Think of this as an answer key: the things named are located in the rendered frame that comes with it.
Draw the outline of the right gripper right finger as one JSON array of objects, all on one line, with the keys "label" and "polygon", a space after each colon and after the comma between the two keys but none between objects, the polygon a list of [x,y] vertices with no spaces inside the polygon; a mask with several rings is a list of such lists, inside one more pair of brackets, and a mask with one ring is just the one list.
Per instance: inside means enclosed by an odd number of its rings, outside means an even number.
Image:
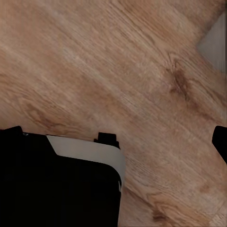
[{"label": "right gripper right finger", "polygon": [[227,164],[227,128],[216,126],[213,132],[212,143]]}]

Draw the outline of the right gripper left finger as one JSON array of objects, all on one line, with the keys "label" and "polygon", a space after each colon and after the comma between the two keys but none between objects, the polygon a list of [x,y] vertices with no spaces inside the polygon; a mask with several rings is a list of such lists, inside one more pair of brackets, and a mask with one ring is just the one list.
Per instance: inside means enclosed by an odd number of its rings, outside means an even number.
[{"label": "right gripper left finger", "polygon": [[0,183],[25,143],[20,126],[0,130]]}]

